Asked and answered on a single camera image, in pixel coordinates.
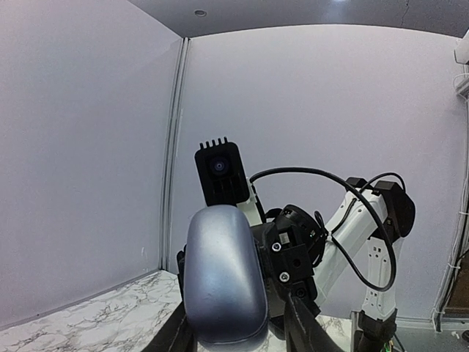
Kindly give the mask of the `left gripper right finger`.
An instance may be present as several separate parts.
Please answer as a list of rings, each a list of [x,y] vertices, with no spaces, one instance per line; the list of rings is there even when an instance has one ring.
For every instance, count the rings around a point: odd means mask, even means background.
[[[284,290],[284,336],[287,351],[337,352],[342,349],[321,327],[320,308],[304,287]]]

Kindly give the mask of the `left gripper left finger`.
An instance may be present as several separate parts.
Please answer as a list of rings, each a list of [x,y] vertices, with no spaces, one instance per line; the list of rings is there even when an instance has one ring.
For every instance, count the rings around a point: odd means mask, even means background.
[[[158,333],[146,346],[146,352],[196,352],[197,341],[189,326],[184,304],[180,303]]]

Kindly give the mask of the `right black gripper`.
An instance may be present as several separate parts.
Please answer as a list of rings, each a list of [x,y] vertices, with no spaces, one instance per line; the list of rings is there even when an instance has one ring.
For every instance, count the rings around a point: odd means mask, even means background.
[[[289,296],[299,298],[318,315],[314,269],[322,261],[327,238],[324,224],[295,205],[251,228],[267,292],[270,315],[283,315]]]

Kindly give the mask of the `blue earbud charging case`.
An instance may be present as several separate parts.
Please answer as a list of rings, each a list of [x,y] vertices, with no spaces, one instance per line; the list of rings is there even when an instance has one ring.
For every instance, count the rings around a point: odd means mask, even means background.
[[[214,205],[191,219],[183,303],[198,342],[209,351],[253,351],[267,336],[267,295],[245,215]]]

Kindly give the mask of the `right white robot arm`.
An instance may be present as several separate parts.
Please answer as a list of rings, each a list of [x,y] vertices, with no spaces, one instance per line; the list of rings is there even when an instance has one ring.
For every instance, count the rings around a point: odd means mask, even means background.
[[[346,194],[333,217],[287,205],[264,212],[251,192],[244,214],[254,229],[267,286],[270,330],[288,351],[337,351],[317,322],[320,306],[353,257],[368,254],[359,279],[366,294],[352,335],[354,351],[390,351],[396,333],[394,282],[403,239],[416,217],[403,179],[386,172],[342,180]]]

